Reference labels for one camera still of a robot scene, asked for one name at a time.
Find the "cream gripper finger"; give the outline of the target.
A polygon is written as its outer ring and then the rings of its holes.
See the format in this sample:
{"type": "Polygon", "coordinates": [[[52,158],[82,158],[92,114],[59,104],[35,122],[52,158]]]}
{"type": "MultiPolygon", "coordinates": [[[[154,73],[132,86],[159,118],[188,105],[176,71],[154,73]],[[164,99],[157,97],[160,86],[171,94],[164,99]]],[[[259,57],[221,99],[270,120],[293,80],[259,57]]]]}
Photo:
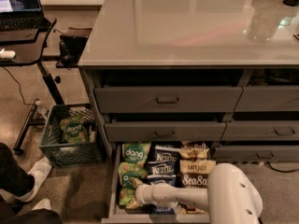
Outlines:
{"type": "Polygon", "coordinates": [[[139,180],[138,178],[132,177],[131,182],[132,182],[134,188],[137,188],[138,186],[143,185],[143,182],[141,180],[139,180]]]}

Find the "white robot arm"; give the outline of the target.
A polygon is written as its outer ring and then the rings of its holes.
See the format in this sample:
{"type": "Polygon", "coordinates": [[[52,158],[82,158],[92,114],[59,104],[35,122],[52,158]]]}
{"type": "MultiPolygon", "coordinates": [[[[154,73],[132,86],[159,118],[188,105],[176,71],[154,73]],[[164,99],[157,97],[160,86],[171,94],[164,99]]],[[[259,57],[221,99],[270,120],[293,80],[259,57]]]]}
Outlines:
{"type": "Polygon", "coordinates": [[[230,163],[212,169],[206,189],[148,185],[134,177],[131,181],[135,196],[126,205],[129,209],[147,204],[175,208],[182,203],[208,211],[210,224],[260,224],[262,197],[247,176],[230,163]]]}

